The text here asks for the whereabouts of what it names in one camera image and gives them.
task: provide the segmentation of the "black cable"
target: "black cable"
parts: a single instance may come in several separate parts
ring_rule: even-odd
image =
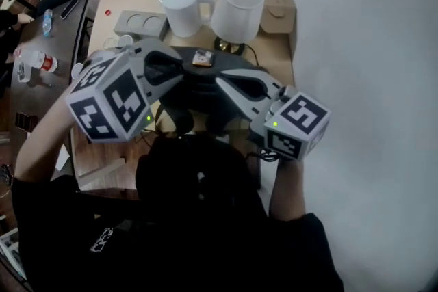
[[[248,159],[249,157],[256,157],[259,159],[263,159],[266,162],[275,162],[277,159],[280,158],[280,155],[276,152],[272,152],[272,151],[266,151],[264,149],[261,150],[261,153],[256,153],[256,152],[250,152],[246,155],[246,159]]]
[[[149,148],[152,148],[152,146],[147,142],[146,138],[143,136],[143,133],[140,133],[140,136],[142,137],[143,141],[146,142],[146,145],[149,146]]]
[[[255,50],[252,47],[250,47],[249,45],[247,45],[247,44],[245,44],[245,46],[251,49],[251,51],[254,53],[254,58],[255,58],[255,61],[256,61],[257,65],[260,66],[259,65],[259,59],[257,59],[257,54],[255,53]]]

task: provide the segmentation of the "white cup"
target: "white cup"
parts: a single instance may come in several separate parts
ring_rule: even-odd
[[[75,64],[73,66],[73,68],[71,69],[71,77],[73,78],[73,80],[75,81],[76,79],[79,78],[79,76],[81,75],[82,72],[82,68],[83,68],[83,64],[81,64],[80,62]]]
[[[161,0],[172,32],[182,38],[193,36],[203,23],[210,21],[214,0]],[[210,5],[210,16],[201,16],[199,5]]]
[[[118,39],[117,47],[123,48],[127,45],[132,45],[133,43],[134,39],[129,34],[125,34]]]

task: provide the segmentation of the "gray base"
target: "gray base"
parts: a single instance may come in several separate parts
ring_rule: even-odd
[[[129,34],[134,40],[148,37],[164,39],[169,24],[165,14],[141,11],[123,11],[114,32],[119,36]]]

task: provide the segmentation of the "plastic bottle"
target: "plastic bottle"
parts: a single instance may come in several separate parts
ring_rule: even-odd
[[[50,9],[47,9],[44,13],[44,20],[42,22],[42,32],[45,37],[48,37],[50,34],[50,30],[52,29],[52,17],[53,12]]]
[[[35,67],[38,70],[45,70],[49,73],[53,73],[57,68],[57,60],[41,51],[17,49],[14,52],[14,56],[16,60],[23,62],[28,66]]]

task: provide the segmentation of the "black shirt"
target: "black shirt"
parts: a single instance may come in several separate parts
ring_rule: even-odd
[[[0,10],[0,31],[6,32],[0,37],[0,72],[8,59],[8,53],[13,53],[20,40],[20,34],[12,29],[18,22],[18,15],[7,10]]]
[[[183,158],[175,156],[176,162],[164,165],[159,157],[151,158],[154,148],[158,148],[156,144],[159,142],[154,143],[149,159],[140,159],[137,172],[143,172],[145,167],[153,172],[158,161],[163,171],[148,180],[148,185],[162,182],[163,174],[174,174],[172,184],[177,183],[175,173],[167,171]],[[140,191],[139,178],[136,183],[139,194],[145,194],[146,190]],[[293,291],[315,291],[320,287],[324,291],[343,291],[324,227],[314,214],[290,222],[269,218],[257,192],[245,185],[244,189],[250,190],[244,190],[245,194],[235,190],[232,204],[227,204],[225,196],[204,189],[207,196],[203,208],[208,210],[193,210],[196,215],[189,215],[187,189],[161,203],[160,198],[166,193],[152,186],[147,189],[149,198],[157,196],[154,201],[159,203],[159,210],[155,214],[145,208],[148,215],[136,220],[126,220],[120,213],[95,219],[96,211],[83,201],[71,176],[50,183],[15,180],[12,196],[20,256],[33,289],[229,289],[242,283],[248,287],[267,282],[271,286],[283,284]],[[169,212],[163,209],[168,202]],[[161,220],[157,213],[161,218],[169,218],[171,213],[172,219]]]

